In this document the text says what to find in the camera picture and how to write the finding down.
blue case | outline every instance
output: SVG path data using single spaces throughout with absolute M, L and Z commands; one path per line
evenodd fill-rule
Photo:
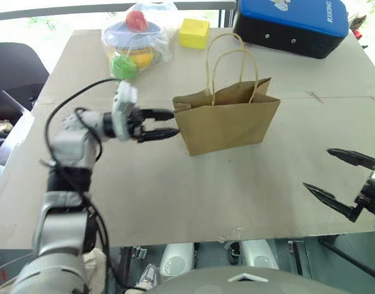
M 325 58 L 348 35 L 340 0 L 240 0 L 234 32 L 245 42 Z

yellow block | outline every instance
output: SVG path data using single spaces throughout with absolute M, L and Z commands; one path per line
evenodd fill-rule
M 185 18 L 180 29 L 180 45 L 205 49 L 210 35 L 210 22 Z

black chair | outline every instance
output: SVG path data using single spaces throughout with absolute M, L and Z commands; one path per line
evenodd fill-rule
M 24 108 L 31 111 L 47 78 L 46 68 L 31 47 L 0 43 L 0 119 L 14 125 Z M 3 136 L 0 134 L 0 146 Z

green ball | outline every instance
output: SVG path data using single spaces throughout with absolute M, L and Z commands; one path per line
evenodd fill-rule
M 138 68 L 134 60 L 128 55 L 116 55 L 110 64 L 112 75 L 116 78 L 135 78 Z

cardboard surface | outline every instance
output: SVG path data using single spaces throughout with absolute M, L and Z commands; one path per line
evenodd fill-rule
M 211 30 L 211 38 L 221 32 Z M 205 88 L 206 52 L 182 48 L 177 41 L 170 63 L 135 81 L 138 106 L 172 109 L 173 97 Z M 236 41 L 219 44 L 225 48 L 228 42 Z M 224 48 L 214 46 L 214 51 Z M 260 76 L 272 77 L 268 95 L 282 99 L 263 143 L 194 157 L 180 136 L 141 145 L 104 144 L 91 193 L 112 246 L 237 239 L 236 228 L 241 239 L 374 230 L 369 213 L 353 224 L 302 186 L 304 181 L 325 188 L 352 205 L 369 175 L 325 152 L 344 148 L 375 157 L 375 68 L 362 48 L 349 36 L 323 61 L 253 48 Z M 238 77 L 241 60 L 229 57 L 219 66 L 218 89 Z M 48 176 L 39 164 L 48 159 L 43 140 L 48 114 L 69 95 L 106 77 L 100 31 L 75 32 L 33 110 L 26 141 L 0 179 L 0 247 L 31 246 Z M 73 101 L 52 124 L 51 135 L 76 106 L 110 111 L 115 88 L 102 85 Z

